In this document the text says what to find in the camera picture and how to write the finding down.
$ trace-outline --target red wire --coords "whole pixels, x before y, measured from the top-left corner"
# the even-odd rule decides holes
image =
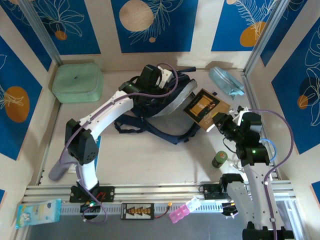
[[[164,215],[167,214],[167,212],[169,211],[169,209],[170,209],[170,207],[167,207],[167,208],[166,208],[166,211],[165,211],[163,214],[161,214],[160,216],[155,216],[154,218],[155,218],[155,219],[161,218],[162,216],[164,216]]]

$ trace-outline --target white wall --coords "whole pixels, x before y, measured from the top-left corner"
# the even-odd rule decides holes
[[[6,192],[0,208],[0,238],[7,240],[15,226],[17,205],[32,180],[34,169],[42,160],[50,133],[50,128],[47,130],[48,122],[56,98],[48,89],[50,73],[42,66],[1,7],[0,35],[42,85],[18,159],[15,161],[0,154],[0,189]]]
[[[111,0],[84,0],[101,54],[64,55],[63,60],[90,60],[103,71],[140,70],[160,61],[197,68],[243,68],[251,51],[211,52],[224,0],[199,0],[190,52],[121,53]]]
[[[264,67],[260,59],[255,65],[249,80],[260,109],[273,110],[283,115],[271,82],[319,17],[320,1],[308,0],[267,66]],[[278,146],[277,159],[281,161],[289,151],[289,131],[282,120],[272,114],[264,114],[263,121],[267,136]],[[311,190],[311,184],[320,181],[319,156],[320,145],[301,155],[297,148],[294,148],[288,162],[280,167],[280,173],[293,184],[311,239],[315,240],[320,238],[320,207]]]

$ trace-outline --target pink object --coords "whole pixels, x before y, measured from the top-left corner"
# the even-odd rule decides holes
[[[179,220],[183,219],[185,216],[187,216],[190,213],[189,208],[186,204],[179,207],[177,210],[169,214],[169,217],[173,224],[178,222]]]

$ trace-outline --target orange circle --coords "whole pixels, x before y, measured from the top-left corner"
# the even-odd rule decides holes
[[[266,22],[259,21],[254,25],[248,26],[240,36],[240,44],[244,47],[253,47],[264,29]]]
[[[61,40],[61,41],[64,41],[64,40],[67,39],[67,34],[66,34],[64,31],[58,30],[58,31],[56,31],[56,32],[54,33],[54,35],[55,35],[55,37],[56,37],[57,39],[59,39],[59,40]]]
[[[156,39],[155,39],[154,37],[150,37],[150,38],[149,38],[149,42],[150,42],[150,43],[154,43],[155,41],[156,41]]]
[[[20,86],[12,86],[5,92],[4,99],[7,101],[4,106],[7,116],[16,123],[23,123],[30,110],[27,92]]]
[[[300,109],[306,109],[308,107],[308,98],[305,95],[301,95],[298,98],[298,107]]]

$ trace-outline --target metal bracket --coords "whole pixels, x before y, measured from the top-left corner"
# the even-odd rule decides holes
[[[230,199],[228,194],[221,192],[220,184],[203,184],[200,188],[203,187],[204,200],[225,200]]]
[[[115,187],[114,186],[97,186],[91,191],[97,200],[102,203],[111,203],[114,201],[115,197]],[[91,197],[84,191],[84,189],[78,184],[78,186],[71,187],[70,193],[70,203],[86,203],[92,201]]]

